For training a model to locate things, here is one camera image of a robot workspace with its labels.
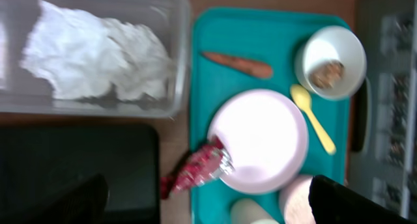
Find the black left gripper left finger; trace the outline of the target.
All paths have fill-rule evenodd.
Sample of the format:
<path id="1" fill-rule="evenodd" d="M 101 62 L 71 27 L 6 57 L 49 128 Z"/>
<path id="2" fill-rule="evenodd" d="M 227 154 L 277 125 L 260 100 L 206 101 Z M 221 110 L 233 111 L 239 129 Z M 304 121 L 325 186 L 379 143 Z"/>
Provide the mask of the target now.
<path id="1" fill-rule="evenodd" d="M 103 175 L 94 175 L 38 206 L 34 224 L 97 224 L 104 217 L 109 187 Z"/>

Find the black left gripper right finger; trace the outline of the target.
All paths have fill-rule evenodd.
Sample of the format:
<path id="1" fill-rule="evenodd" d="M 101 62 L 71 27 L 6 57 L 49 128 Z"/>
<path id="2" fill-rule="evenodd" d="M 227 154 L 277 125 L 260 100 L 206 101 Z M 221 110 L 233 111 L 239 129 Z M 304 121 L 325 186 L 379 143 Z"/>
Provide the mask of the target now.
<path id="1" fill-rule="evenodd" d="M 410 224 L 324 175 L 312 178 L 308 200 L 316 224 Z"/>

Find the white plastic cup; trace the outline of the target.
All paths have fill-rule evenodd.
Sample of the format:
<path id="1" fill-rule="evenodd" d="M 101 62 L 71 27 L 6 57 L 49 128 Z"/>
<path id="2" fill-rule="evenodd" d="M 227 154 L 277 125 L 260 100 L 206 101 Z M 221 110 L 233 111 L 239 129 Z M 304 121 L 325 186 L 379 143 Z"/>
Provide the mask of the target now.
<path id="1" fill-rule="evenodd" d="M 280 224 L 252 199 L 240 199 L 231 207 L 231 224 Z"/>

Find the red foil wrapper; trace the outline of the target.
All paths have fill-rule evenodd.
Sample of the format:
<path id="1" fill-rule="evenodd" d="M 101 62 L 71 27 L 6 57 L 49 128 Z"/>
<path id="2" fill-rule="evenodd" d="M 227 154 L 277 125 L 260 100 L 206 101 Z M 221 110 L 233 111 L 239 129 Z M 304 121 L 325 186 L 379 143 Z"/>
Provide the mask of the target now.
<path id="1" fill-rule="evenodd" d="M 161 199 L 205 185 L 234 171 L 225 145 L 214 135 L 195 152 L 187 152 L 175 168 L 160 179 Z"/>

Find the brown food lump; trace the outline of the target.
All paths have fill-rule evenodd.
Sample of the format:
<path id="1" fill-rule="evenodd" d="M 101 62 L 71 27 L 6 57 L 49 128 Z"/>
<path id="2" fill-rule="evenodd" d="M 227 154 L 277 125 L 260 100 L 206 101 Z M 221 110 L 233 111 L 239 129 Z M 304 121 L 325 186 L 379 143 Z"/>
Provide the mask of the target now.
<path id="1" fill-rule="evenodd" d="M 328 61 L 309 74 L 309 81 L 320 89 L 331 89 L 344 76 L 345 67 L 339 61 Z"/>

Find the white bowl with food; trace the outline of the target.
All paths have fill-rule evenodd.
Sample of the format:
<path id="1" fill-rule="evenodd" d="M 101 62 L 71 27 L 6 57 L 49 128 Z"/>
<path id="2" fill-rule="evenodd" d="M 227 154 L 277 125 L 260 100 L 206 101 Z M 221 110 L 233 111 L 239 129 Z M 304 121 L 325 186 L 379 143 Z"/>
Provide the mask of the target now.
<path id="1" fill-rule="evenodd" d="M 341 80 L 332 88 L 320 89 L 310 81 L 310 74 L 329 62 L 339 62 L 344 71 Z M 319 29 L 295 53 L 294 70 L 298 82 L 308 91 L 327 100 L 352 96 L 365 80 L 367 58 L 357 36 L 341 26 Z"/>

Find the white napkin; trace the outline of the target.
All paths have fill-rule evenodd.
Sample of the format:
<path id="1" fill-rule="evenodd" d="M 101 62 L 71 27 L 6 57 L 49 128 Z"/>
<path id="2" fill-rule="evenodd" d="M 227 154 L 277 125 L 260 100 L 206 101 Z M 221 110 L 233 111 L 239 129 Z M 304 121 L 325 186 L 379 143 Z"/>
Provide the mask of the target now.
<path id="1" fill-rule="evenodd" d="M 149 27 L 43 0 L 38 5 L 20 66 L 47 80 L 55 99 L 99 98 L 111 89 L 121 101 L 167 96 L 171 59 Z"/>

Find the orange carrot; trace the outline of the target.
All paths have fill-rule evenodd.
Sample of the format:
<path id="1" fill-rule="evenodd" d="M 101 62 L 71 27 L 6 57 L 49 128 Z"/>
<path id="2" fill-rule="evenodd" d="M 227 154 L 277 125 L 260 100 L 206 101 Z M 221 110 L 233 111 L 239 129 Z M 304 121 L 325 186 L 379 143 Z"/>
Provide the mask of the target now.
<path id="1" fill-rule="evenodd" d="M 266 79 L 273 75 L 272 67 L 261 61 L 208 51 L 204 51 L 202 55 L 214 63 L 230 67 L 249 76 Z"/>

